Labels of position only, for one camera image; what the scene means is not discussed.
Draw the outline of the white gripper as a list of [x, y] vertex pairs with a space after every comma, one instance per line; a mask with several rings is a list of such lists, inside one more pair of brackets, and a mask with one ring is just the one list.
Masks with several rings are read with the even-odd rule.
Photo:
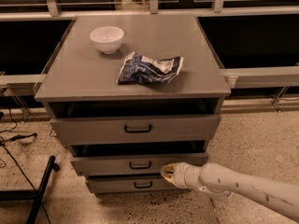
[[180, 189], [199, 190], [204, 186], [200, 179], [202, 168], [186, 162], [170, 163], [161, 168], [161, 176]]

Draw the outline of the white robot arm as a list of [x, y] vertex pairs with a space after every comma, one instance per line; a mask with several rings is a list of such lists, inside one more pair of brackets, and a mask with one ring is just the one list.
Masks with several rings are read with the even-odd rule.
[[299, 222], [298, 185], [241, 174], [210, 162], [202, 167], [170, 163], [161, 169], [161, 176], [177, 188], [201, 191], [216, 200], [226, 200], [237, 193]]

